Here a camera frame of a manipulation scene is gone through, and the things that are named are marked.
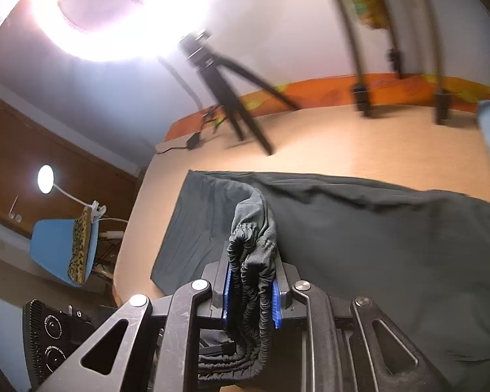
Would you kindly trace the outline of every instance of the tripod leg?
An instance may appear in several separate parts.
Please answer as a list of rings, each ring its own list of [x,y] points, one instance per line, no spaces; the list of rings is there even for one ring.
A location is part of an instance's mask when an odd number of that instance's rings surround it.
[[[232,122],[236,134],[240,139],[243,139],[243,134],[240,130],[240,127],[234,117],[234,115],[239,115],[243,119],[243,121],[247,124],[250,131],[255,135],[257,140],[261,143],[267,154],[271,155],[273,153],[272,146],[270,145],[267,138],[260,129],[260,126],[256,123],[252,116],[250,116],[247,109],[243,107],[240,99],[230,87],[230,85],[225,81],[225,79],[221,76],[220,72],[217,69],[217,62],[212,63],[211,65],[201,68],[200,74],[202,78],[205,80],[205,83],[209,87],[210,91],[216,98],[216,100],[223,106],[227,117]]]
[[[227,119],[230,121],[230,124],[234,128],[234,132],[236,133],[236,136],[238,136],[239,141],[244,140],[243,132],[241,131],[241,128],[238,124],[238,121],[234,117],[234,112],[231,110],[231,108],[223,103],[223,100],[220,98],[221,92],[221,84],[220,84],[220,73],[216,70],[215,66],[209,66],[203,69],[200,69],[200,75],[202,78],[205,80],[205,83],[207,86],[210,88],[210,91],[212,91],[213,96],[216,98],[218,103],[223,107],[223,111],[225,112],[225,116]]]
[[[250,82],[259,85],[261,88],[263,88],[265,91],[267,91],[269,94],[274,96],[275,98],[281,100],[283,103],[285,103],[288,107],[290,107],[292,110],[299,110],[301,107],[293,102],[291,99],[287,98],[280,92],[276,91],[274,87],[269,85],[267,82],[262,80],[261,78],[258,78],[256,75],[254,75],[251,71],[245,69],[244,67],[238,65],[236,62],[225,59],[225,57],[218,56],[217,63],[219,65],[225,66],[227,69],[233,70],[237,74],[241,75],[243,78],[248,79]]]

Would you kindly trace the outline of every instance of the leopard print cushion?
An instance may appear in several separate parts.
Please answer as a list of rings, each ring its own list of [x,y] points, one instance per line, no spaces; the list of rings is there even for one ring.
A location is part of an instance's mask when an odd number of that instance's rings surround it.
[[[87,252],[91,238],[91,208],[84,207],[79,218],[74,220],[73,226],[73,256],[69,261],[67,275],[78,284],[84,284]]]

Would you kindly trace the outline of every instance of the black tripod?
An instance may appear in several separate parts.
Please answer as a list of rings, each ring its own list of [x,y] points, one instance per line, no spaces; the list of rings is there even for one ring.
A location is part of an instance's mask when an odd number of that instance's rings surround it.
[[[198,68],[201,77],[209,87],[214,98],[223,107],[225,115],[233,126],[234,131],[236,132],[236,136],[238,136],[238,139],[240,141],[244,140],[243,132],[241,131],[241,128],[236,119],[237,116],[240,116],[247,124],[250,131],[261,143],[267,154],[271,155],[273,153],[272,146],[261,131],[260,126],[252,118],[247,109],[245,109],[229,83],[225,80],[225,78],[223,78],[223,76],[221,76],[218,67],[225,66],[227,69],[232,70],[238,75],[241,75],[243,78],[260,86],[263,90],[267,91],[275,98],[281,100],[292,110],[298,110],[300,109],[300,107],[292,100],[277,92],[271,85],[258,78],[247,69],[238,65],[236,62],[233,62],[232,60],[226,59],[225,57],[213,53],[202,43],[202,39],[204,38],[205,35],[200,35],[199,37],[196,37],[193,34],[189,34],[181,40],[180,46],[189,58],[189,60],[192,62],[192,64]]]

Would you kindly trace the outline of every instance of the wooden door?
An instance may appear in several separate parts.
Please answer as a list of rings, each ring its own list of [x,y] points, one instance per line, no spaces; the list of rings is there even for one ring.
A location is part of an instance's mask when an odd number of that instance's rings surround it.
[[[107,205],[110,217],[128,219],[134,203],[136,178],[63,140],[0,100],[0,222],[30,237],[36,221],[76,218],[82,206],[53,188],[38,189],[38,170],[50,165],[55,183],[87,203]],[[9,218],[14,212],[21,222]],[[100,229],[124,230],[103,221]]]

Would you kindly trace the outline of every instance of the blue chair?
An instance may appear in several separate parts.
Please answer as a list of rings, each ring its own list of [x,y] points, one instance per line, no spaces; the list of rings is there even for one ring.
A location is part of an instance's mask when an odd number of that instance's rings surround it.
[[[46,271],[60,280],[74,286],[82,287],[67,275],[69,262],[73,255],[74,220],[40,220],[34,225],[29,253],[31,258]],[[98,244],[99,222],[91,227],[89,251],[85,269],[85,281],[91,273]]]

